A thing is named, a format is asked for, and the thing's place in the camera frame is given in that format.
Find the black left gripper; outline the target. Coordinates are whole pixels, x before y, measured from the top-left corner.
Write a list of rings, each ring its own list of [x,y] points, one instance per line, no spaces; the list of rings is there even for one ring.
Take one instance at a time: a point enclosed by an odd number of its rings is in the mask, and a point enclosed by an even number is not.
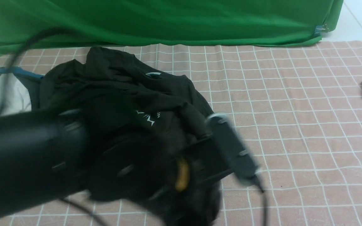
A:
[[[212,226],[220,212],[220,181],[231,173],[215,140],[199,140],[173,159],[169,182],[143,206],[165,226]]]

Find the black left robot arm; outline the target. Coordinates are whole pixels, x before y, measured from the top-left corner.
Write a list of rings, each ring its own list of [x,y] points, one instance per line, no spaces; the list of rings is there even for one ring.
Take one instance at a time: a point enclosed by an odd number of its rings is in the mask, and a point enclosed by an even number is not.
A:
[[[171,153],[135,113],[0,117],[0,218],[88,191],[95,202],[133,202],[168,226],[209,226],[231,172],[212,137]]]

